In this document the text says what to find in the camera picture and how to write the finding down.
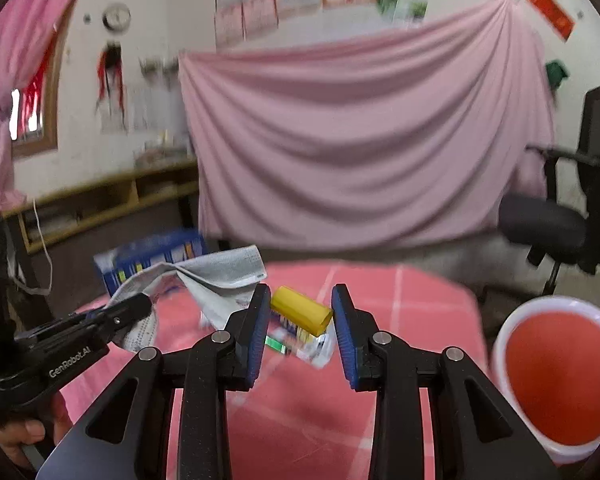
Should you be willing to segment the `person's left hand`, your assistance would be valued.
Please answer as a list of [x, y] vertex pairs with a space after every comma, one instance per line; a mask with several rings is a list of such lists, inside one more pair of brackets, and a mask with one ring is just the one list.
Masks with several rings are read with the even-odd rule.
[[[52, 404], [50, 404], [53, 414], [54, 443], [58, 444], [73, 423], [67, 410], [67, 404], [61, 392], [54, 395]], [[45, 427], [37, 419], [12, 420], [0, 426], [0, 447], [6, 456], [18, 467], [25, 470], [32, 470], [33, 466], [24, 455], [22, 448], [27, 445], [34, 445], [45, 438]]]

